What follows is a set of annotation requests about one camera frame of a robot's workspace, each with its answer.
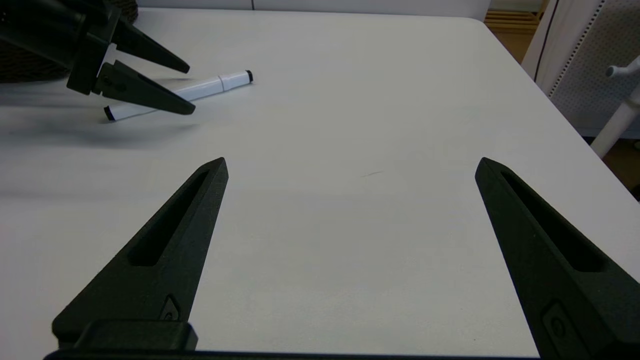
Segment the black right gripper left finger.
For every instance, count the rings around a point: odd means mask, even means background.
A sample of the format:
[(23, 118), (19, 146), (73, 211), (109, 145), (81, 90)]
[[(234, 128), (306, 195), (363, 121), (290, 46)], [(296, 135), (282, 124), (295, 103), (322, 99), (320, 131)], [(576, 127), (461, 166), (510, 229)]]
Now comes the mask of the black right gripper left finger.
[(52, 322), (60, 348), (96, 321), (189, 319), (229, 174), (201, 165)]

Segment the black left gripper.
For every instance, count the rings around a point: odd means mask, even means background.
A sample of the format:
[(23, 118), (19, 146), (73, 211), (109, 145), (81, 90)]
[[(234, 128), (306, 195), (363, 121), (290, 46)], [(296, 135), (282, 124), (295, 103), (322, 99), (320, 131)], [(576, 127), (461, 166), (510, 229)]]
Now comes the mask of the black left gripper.
[(80, 15), (67, 89), (84, 95), (94, 92), (112, 100), (182, 116), (195, 111), (195, 105), (189, 100), (125, 63), (116, 60), (114, 64), (103, 64), (110, 43), (115, 44), (119, 52), (187, 74), (190, 66), (185, 60), (120, 19), (121, 9), (109, 1), (67, 3)]

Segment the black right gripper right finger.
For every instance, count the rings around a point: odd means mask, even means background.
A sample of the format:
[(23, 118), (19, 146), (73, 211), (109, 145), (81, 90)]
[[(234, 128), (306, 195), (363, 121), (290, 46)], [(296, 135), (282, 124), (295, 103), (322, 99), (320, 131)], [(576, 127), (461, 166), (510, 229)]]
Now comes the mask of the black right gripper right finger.
[(475, 181), (540, 358), (637, 360), (638, 281), (507, 166)]

